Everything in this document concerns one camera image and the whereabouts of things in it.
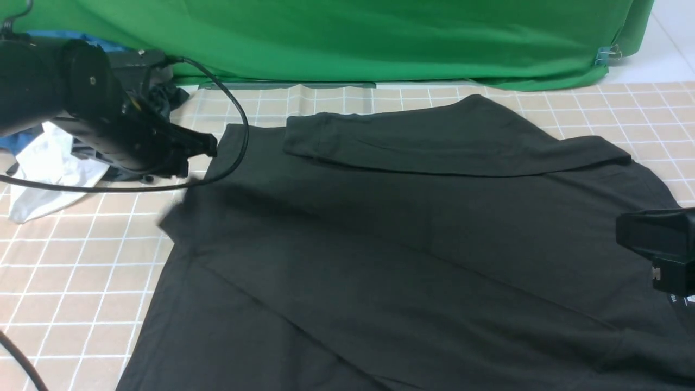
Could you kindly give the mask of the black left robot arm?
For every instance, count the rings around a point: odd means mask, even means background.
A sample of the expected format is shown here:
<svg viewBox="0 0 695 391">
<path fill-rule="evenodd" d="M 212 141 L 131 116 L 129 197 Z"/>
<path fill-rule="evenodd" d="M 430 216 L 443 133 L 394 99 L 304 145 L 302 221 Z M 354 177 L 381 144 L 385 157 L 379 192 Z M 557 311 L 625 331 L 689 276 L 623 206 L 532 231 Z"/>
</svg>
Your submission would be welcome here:
<svg viewBox="0 0 695 391">
<path fill-rule="evenodd" d="M 82 40 L 2 38 L 2 136 L 52 122 L 106 162 L 139 175 L 188 175 L 218 154 L 211 134 L 172 124 L 149 103 L 150 71 L 126 87 L 102 47 Z"/>
</svg>

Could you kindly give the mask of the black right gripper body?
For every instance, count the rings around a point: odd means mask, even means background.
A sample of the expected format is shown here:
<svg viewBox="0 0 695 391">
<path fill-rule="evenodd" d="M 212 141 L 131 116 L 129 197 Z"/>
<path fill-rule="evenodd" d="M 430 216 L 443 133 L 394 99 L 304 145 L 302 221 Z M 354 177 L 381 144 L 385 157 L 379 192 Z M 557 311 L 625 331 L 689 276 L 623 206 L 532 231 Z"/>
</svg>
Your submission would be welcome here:
<svg viewBox="0 0 695 391">
<path fill-rule="evenodd" d="M 616 218 L 616 243 L 651 264 L 653 288 L 694 295 L 694 210 L 646 210 Z"/>
</svg>

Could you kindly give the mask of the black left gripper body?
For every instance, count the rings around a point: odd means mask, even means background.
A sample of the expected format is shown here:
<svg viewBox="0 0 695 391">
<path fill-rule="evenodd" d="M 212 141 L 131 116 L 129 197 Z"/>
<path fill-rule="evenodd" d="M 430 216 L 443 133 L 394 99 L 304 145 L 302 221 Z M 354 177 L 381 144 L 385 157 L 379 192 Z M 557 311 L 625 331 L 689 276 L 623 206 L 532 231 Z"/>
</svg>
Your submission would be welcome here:
<svg viewBox="0 0 695 391">
<path fill-rule="evenodd" d="M 114 163 L 139 175 L 184 178 L 189 159 L 217 156 L 215 136 L 176 125 L 171 115 L 166 121 L 147 101 L 151 85 L 174 82 L 174 61 L 164 52 L 110 52 L 109 62 L 124 98 L 115 126 L 119 136 Z"/>
</svg>

